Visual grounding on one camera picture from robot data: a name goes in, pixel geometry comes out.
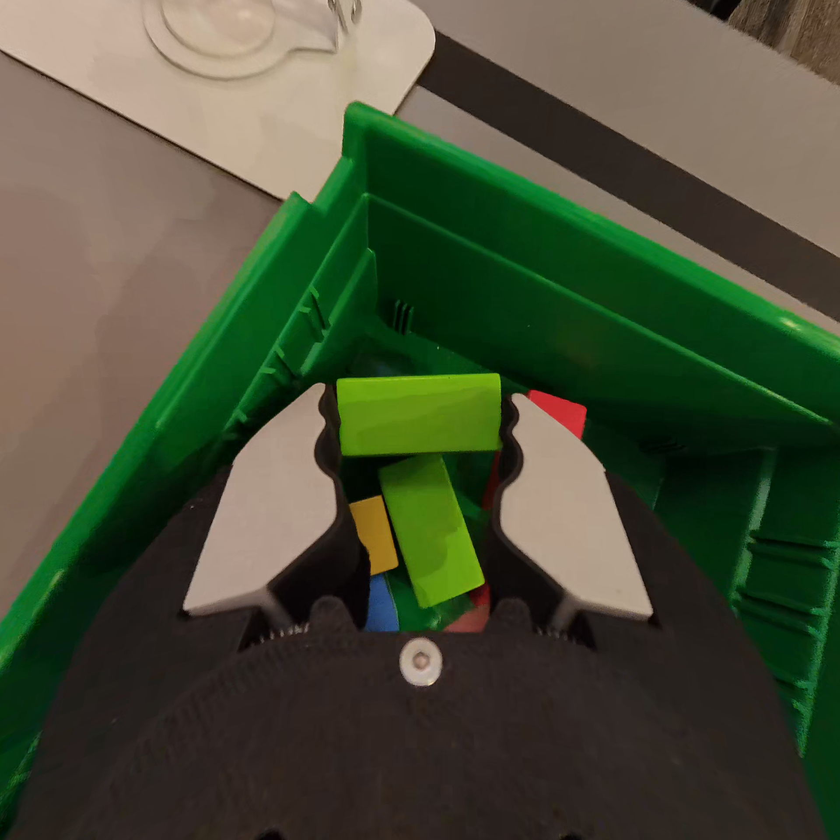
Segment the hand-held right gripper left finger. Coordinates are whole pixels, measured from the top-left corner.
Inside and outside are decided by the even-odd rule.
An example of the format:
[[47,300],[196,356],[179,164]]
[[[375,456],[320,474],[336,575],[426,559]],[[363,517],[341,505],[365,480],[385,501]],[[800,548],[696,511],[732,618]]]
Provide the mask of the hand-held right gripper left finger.
[[335,387],[316,383],[241,448],[185,594],[187,614],[255,607],[285,629],[335,596],[364,628],[371,562],[340,480],[340,425]]

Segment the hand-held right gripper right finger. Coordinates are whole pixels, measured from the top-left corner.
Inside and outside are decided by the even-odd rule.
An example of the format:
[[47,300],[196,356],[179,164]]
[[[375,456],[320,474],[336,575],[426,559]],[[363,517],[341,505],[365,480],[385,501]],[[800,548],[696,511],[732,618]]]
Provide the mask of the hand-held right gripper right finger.
[[602,462],[527,396],[502,404],[499,483],[480,565],[490,610],[518,599],[557,633],[578,615],[654,614]]

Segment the lime green wooden block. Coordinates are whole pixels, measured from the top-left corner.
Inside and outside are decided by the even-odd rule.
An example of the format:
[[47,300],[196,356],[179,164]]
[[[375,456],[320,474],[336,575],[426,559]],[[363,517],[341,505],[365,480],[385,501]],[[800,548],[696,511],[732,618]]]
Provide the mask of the lime green wooden block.
[[345,456],[499,449],[497,373],[345,377],[335,390]]
[[419,606],[482,586],[485,576],[443,456],[404,458],[381,467],[378,477]]

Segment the green plastic bin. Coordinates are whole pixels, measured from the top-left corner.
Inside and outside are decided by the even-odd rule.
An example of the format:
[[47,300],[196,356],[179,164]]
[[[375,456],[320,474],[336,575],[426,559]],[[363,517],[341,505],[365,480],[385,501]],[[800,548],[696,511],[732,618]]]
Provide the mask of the green plastic bin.
[[170,517],[306,385],[490,371],[585,442],[712,579],[838,838],[838,337],[548,189],[349,106],[2,622],[2,834],[70,655]]

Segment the yellow wooden cube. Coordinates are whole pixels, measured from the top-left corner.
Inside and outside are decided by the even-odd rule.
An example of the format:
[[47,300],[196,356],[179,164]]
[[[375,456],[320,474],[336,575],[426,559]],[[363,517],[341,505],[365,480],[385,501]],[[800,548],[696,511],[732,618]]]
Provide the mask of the yellow wooden cube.
[[396,545],[383,496],[352,502],[350,511],[358,537],[369,554],[371,577],[396,568]]

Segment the long red wooden block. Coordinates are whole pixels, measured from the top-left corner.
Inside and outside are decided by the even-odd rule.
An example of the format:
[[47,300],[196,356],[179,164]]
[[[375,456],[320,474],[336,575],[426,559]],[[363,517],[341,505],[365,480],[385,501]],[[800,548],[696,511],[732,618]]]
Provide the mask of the long red wooden block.
[[[556,395],[537,390],[528,390],[527,398],[549,414],[558,424],[569,430],[578,439],[583,438],[585,430],[586,407],[582,404],[565,400]],[[481,509],[489,512],[500,484],[500,457],[498,450],[493,458],[490,476],[481,502]]]

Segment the small red wooden cube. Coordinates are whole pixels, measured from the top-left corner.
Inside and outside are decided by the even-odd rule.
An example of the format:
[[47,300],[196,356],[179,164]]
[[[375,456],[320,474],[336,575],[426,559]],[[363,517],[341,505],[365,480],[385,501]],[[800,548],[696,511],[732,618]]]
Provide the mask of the small red wooden cube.
[[490,589],[487,583],[469,593],[471,607],[447,625],[452,634],[476,634],[483,631],[490,616]]

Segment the light blue wooden cube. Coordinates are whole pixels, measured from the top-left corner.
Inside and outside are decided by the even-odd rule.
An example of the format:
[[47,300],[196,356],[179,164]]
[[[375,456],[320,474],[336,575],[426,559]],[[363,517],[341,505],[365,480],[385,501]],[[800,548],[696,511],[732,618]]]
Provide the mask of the light blue wooden cube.
[[399,616],[387,573],[371,577],[367,617],[364,625],[369,633],[396,633]]

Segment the clear acrylic magnifier plate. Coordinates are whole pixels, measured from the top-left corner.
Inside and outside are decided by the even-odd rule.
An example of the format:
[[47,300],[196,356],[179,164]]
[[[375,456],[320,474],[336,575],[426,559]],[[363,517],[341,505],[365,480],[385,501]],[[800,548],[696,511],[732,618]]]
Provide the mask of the clear acrylic magnifier plate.
[[171,64],[194,76],[256,77],[295,53],[335,54],[338,31],[327,1],[144,1],[143,25]]

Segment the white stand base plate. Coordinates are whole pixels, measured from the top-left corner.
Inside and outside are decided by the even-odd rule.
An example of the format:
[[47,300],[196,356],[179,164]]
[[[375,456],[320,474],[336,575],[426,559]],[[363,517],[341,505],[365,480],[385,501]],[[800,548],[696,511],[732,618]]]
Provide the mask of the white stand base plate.
[[434,53],[419,7],[362,3],[335,54],[295,53],[245,79],[171,64],[141,1],[2,1],[2,51],[271,196],[312,200],[341,156],[348,105],[393,114]]

